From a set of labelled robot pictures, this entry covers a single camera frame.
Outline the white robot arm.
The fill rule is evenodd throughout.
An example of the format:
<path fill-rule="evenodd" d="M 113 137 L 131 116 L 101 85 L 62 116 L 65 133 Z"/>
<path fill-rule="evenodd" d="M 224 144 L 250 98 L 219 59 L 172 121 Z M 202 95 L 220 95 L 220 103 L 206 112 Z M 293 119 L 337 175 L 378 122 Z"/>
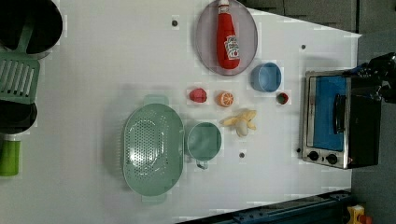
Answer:
<path fill-rule="evenodd" d="M 352 81 L 368 83 L 365 87 L 353 87 L 351 94 L 373 101 L 395 103 L 395 53 L 390 52 L 342 73 Z"/>

